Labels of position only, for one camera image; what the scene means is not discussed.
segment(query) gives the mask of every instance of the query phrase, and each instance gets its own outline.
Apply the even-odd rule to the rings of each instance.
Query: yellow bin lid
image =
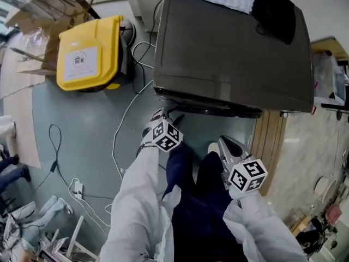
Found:
[[[115,76],[122,20],[121,15],[93,20],[59,35],[57,84],[60,88],[71,91],[100,86]]]

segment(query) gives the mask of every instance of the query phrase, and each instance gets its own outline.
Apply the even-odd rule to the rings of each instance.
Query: power strip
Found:
[[[82,199],[83,184],[80,181],[76,181],[74,185],[74,196],[78,199]]]

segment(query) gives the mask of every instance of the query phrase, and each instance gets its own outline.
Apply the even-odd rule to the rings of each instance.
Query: white sleeve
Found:
[[[144,148],[126,171],[112,205],[111,228],[101,250],[101,262],[143,261],[154,254],[160,216],[158,164],[159,149]]]
[[[268,262],[308,261],[296,238],[259,192],[240,198],[244,225]]]

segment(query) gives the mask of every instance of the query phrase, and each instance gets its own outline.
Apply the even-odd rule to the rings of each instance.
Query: navy pants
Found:
[[[222,219],[232,200],[225,190],[222,172],[218,154],[211,152],[201,162],[195,184],[192,150],[181,143],[171,151],[164,195],[175,185],[182,190],[172,217],[175,261],[247,261],[242,246]]]
[[[15,161],[13,157],[8,157],[0,161],[0,172],[2,172],[10,164],[14,163]],[[14,169],[6,175],[0,176],[0,193],[4,192],[4,190],[8,187],[9,184],[15,182],[20,177],[23,177],[23,169]]]

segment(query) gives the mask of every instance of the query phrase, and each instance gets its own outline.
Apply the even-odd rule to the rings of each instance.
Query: white label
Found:
[[[97,74],[98,47],[93,46],[65,55],[64,81]]]

